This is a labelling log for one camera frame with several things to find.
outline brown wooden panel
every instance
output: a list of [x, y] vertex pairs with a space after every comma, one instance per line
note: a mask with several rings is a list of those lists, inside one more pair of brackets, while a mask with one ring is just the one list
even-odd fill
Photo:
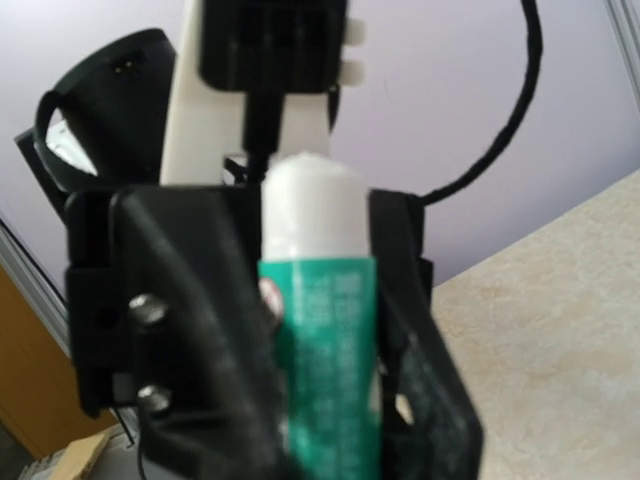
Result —
[[81, 411], [70, 360], [0, 268], [0, 422], [36, 458], [115, 423]]

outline metal bolt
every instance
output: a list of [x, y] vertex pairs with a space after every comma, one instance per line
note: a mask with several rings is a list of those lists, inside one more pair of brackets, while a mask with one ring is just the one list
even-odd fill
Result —
[[138, 391], [138, 400], [151, 413], [162, 413], [171, 406], [171, 391], [157, 385], [147, 385]]
[[140, 324], [150, 327], [165, 319], [169, 307], [158, 297], [143, 294], [129, 302], [129, 310]]

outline white wall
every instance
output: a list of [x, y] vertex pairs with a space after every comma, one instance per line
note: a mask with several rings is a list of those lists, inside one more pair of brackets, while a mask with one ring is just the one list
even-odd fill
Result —
[[[496, 166], [430, 209], [427, 252], [442, 281], [640, 166], [640, 115], [601, 0], [539, 0], [544, 74]], [[513, 0], [354, 0], [370, 26], [364, 87], [346, 93], [337, 158], [375, 186], [427, 192], [457, 177], [509, 115], [525, 68]], [[4, 0], [0, 5], [0, 210], [57, 279], [63, 228], [11, 138], [76, 61], [133, 30], [177, 39], [178, 0]]]

